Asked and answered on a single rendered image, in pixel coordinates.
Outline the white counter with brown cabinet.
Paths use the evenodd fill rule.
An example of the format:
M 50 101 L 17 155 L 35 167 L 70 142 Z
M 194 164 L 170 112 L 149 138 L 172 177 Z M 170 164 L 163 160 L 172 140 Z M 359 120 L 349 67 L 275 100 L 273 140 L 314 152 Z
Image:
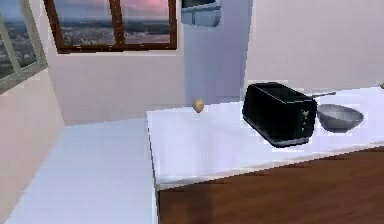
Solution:
M 239 102 L 147 115 L 160 224 L 384 224 L 384 90 L 324 103 L 365 119 L 348 133 L 317 126 L 309 143 L 275 148 Z

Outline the grey metal pan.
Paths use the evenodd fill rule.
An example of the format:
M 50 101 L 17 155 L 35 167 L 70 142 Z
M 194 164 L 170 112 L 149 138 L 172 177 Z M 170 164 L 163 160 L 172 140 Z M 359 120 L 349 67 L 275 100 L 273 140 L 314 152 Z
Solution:
M 316 114 L 322 128 L 332 133 L 346 133 L 364 120 L 360 111 L 338 104 L 318 104 Z

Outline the brown framed window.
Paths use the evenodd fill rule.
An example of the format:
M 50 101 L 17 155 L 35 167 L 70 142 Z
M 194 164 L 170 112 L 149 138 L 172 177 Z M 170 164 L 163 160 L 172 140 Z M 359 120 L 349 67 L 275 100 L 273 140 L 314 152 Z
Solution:
M 176 0 L 43 0 L 57 52 L 175 50 Z

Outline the tan potato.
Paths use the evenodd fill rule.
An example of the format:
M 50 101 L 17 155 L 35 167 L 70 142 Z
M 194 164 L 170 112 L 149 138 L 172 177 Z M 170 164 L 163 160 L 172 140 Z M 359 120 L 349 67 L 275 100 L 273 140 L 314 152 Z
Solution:
M 196 113 L 201 113 L 204 109 L 204 102 L 201 99 L 196 99 L 192 103 L 192 108 Z

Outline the grey wall cabinet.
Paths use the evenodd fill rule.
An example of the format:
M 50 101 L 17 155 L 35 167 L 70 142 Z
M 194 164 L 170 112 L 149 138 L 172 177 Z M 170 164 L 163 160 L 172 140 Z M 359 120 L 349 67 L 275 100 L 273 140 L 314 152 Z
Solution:
M 221 20 L 221 0 L 181 0 L 181 21 L 186 25 L 217 27 Z

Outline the black toaster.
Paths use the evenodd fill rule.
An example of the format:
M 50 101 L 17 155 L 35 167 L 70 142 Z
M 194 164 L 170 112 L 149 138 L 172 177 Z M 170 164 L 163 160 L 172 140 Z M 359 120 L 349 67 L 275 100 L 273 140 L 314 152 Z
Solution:
M 243 119 L 277 148 L 306 144 L 314 132 L 317 102 L 278 82 L 247 87 Z

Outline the grey framed window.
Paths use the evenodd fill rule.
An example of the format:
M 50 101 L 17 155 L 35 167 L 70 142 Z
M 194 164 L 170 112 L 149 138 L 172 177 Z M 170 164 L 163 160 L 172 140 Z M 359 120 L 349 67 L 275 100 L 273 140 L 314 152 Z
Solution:
M 47 67 L 29 0 L 0 0 L 0 95 Z

